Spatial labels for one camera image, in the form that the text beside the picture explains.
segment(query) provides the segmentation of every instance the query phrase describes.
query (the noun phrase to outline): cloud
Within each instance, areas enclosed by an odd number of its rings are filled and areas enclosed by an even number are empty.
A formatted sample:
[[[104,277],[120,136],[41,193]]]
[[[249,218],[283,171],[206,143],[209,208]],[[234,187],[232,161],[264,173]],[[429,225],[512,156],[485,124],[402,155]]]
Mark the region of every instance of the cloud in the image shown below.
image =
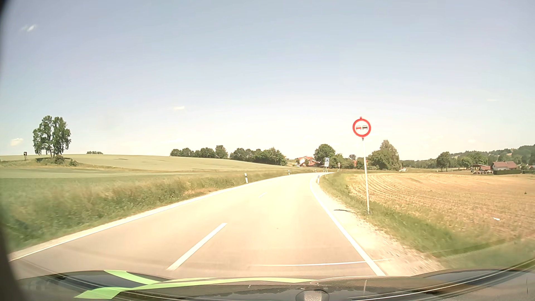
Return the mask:
[[[173,140],[167,140],[165,143],[182,143],[182,142],[184,142],[184,139],[176,138]]]
[[[23,138],[15,138],[15,139],[11,139],[11,141],[9,142],[9,145],[11,145],[11,146],[17,146],[17,145],[21,144],[23,141],[24,141]]]
[[[30,32],[30,31],[32,31],[32,30],[34,30],[36,28],[37,28],[37,24],[32,24],[32,25],[29,25],[29,26],[28,25],[24,25],[24,26],[22,26],[20,28],[20,31],[22,31],[22,32]]]

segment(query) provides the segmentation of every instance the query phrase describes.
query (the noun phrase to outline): asphalt road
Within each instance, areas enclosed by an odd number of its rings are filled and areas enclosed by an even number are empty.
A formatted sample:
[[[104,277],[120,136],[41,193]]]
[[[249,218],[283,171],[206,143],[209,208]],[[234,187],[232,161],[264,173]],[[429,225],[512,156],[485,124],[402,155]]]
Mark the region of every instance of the asphalt road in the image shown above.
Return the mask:
[[[376,275],[314,196],[317,175],[251,183],[11,264],[18,278],[102,269],[174,279]]]

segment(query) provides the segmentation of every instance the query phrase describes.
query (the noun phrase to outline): forested hill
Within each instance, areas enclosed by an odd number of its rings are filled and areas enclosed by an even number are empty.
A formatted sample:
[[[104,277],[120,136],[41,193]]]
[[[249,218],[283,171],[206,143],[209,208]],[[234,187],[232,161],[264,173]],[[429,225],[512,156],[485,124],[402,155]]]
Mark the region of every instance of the forested hill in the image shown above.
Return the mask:
[[[481,152],[477,150],[466,151],[463,153],[450,154],[442,153],[449,157],[447,167],[469,167],[473,163],[490,165],[496,161],[514,161],[518,165],[533,165],[535,164],[535,144],[524,145],[519,148],[505,148],[492,150],[490,152]],[[427,160],[400,160],[404,167],[416,168],[437,168],[437,158],[430,158]]]
[[[481,155],[488,156],[488,155],[495,155],[499,156],[502,153],[511,154],[514,155],[520,155],[520,156],[530,156],[531,153],[535,152],[535,144],[534,145],[523,145],[519,148],[505,148],[505,149],[498,149],[498,150],[491,150],[490,152],[481,152],[478,150],[467,150],[463,153],[454,153],[451,154],[451,157],[465,157],[470,154],[480,153]]]

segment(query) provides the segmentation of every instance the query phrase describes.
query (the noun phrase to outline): traffic sign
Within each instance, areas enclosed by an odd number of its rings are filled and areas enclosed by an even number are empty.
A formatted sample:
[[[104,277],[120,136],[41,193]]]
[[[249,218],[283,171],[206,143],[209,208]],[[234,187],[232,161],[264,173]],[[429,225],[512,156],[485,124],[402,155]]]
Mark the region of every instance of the traffic sign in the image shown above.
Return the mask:
[[[353,122],[353,132],[355,135],[364,138],[370,134],[371,125],[366,119],[360,117]]]

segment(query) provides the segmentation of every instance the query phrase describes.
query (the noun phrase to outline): brown farmland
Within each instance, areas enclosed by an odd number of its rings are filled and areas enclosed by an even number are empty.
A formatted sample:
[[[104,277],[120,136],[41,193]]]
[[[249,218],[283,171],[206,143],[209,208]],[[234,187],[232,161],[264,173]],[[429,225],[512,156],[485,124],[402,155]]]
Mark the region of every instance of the brown farmland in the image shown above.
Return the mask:
[[[364,175],[348,177],[365,199]],[[535,236],[535,176],[368,175],[370,201],[481,240]]]

